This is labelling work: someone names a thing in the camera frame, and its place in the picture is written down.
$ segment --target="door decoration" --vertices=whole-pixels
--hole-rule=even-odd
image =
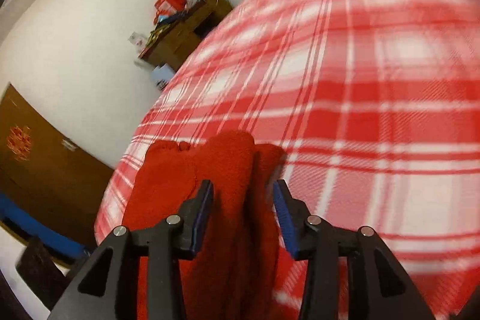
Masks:
[[[30,140],[30,128],[12,127],[10,135],[7,137],[7,147],[16,155],[16,160],[28,160],[32,150],[32,141]]]

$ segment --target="triangular cutout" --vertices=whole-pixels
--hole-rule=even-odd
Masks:
[[[80,282],[80,285],[78,285],[80,293],[96,295],[97,297],[102,297],[105,294],[106,279],[109,275],[112,256],[113,250],[111,248],[108,248],[100,255],[100,259],[90,269],[86,277]]]
[[[377,266],[378,279],[380,282],[380,293],[383,297],[392,297],[405,293],[405,284],[400,277],[392,270],[388,260],[379,250],[373,252],[375,265]]]

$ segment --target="folded red garment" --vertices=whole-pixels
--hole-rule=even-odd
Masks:
[[[147,151],[123,216],[131,230],[177,212],[201,181],[214,185],[214,204],[201,252],[180,271],[189,320],[265,320],[276,316],[272,289],[278,228],[267,192],[282,148],[255,145],[240,131],[198,147],[157,141]],[[137,318],[147,319],[146,259],[141,259]]]

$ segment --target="brown desk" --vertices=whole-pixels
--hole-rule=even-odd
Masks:
[[[200,0],[186,15],[160,33],[139,57],[154,66],[168,64],[177,71],[204,36],[231,10],[227,0]]]

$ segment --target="bed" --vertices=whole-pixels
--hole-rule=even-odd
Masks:
[[[292,195],[372,226],[439,317],[480,281],[480,0],[244,0],[177,72],[107,187],[97,241],[121,224],[158,139],[226,129],[282,146]],[[306,265],[280,250],[293,319]]]

